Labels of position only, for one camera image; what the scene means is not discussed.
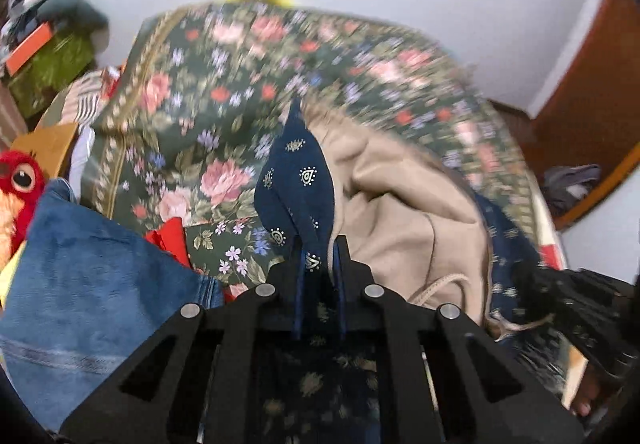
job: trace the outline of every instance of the gray cloth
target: gray cloth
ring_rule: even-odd
[[[600,166],[555,166],[544,173],[542,195],[553,216],[566,213],[600,180]]]
[[[38,8],[38,20],[67,20],[74,27],[95,30],[104,28],[109,20],[84,0],[47,0]]]

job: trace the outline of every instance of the metal bolt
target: metal bolt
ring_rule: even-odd
[[[200,313],[200,307],[195,303],[187,303],[180,309],[183,318],[195,318]]]
[[[267,298],[276,292],[276,288],[271,283],[261,283],[255,288],[255,293],[258,296]]]
[[[460,316],[460,309],[453,303],[445,303],[440,307],[440,314],[447,319],[455,319]]]
[[[379,298],[384,293],[385,293],[385,290],[379,285],[376,285],[374,283],[372,283],[371,285],[367,285],[364,288],[364,294],[366,294],[370,298]]]

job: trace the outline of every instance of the green floral blanket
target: green floral blanket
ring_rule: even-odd
[[[439,154],[534,239],[520,150],[436,42],[257,2],[144,23],[94,124],[82,202],[139,233],[179,216],[199,271],[237,292],[264,281],[276,257],[254,210],[255,179],[295,92]]]

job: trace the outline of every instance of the striped fabric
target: striped fabric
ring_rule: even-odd
[[[77,122],[80,127],[94,122],[106,100],[102,100],[103,70],[95,70],[76,80],[65,98],[60,123]]]

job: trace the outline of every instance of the navy blue patterned fabric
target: navy blue patterned fabric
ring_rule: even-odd
[[[476,194],[476,203],[487,224],[494,253],[490,309],[492,313],[500,313],[513,323],[535,321],[527,318],[527,312],[520,304],[512,273],[513,265],[517,262],[539,262],[540,255],[524,233],[496,204],[479,194]]]
[[[317,330],[318,316],[310,315],[309,308],[334,299],[326,261],[334,226],[334,184],[322,149],[302,119],[299,99],[292,100],[287,123],[273,142],[254,205],[278,254],[288,259],[300,240],[296,332],[302,334],[303,316],[311,324],[306,328]]]
[[[475,199],[492,238],[491,310],[511,322],[527,322],[511,273],[518,261],[538,262],[538,252],[497,205],[480,195]],[[334,200],[324,155],[305,127],[300,102],[294,100],[254,199],[279,254],[290,258],[297,245],[302,247],[296,298],[298,341],[271,342],[260,349],[258,358],[258,403],[264,407],[258,424],[268,444],[380,442],[376,351],[366,339],[340,337],[344,320],[338,319],[338,294],[327,272]],[[334,262],[334,271],[339,271],[339,262]],[[541,327],[501,344],[524,364],[542,363],[547,356],[553,359],[556,351],[548,344],[549,334],[549,327]],[[537,352],[540,342],[546,354]],[[539,372],[547,372],[548,366],[538,368],[529,367],[546,382]]]
[[[491,236],[494,260],[492,265],[492,294],[490,315],[501,315],[507,321],[524,324],[537,321],[527,315],[513,284],[513,266],[517,262],[540,262],[540,256],[519,228],[493,202],[476,194]],[[529,370],[542,385],[558,397],[562,396],[566,381],[562,358],[567,348],[564,336],[551,324],[518,332],[500,341],[514,359]]]

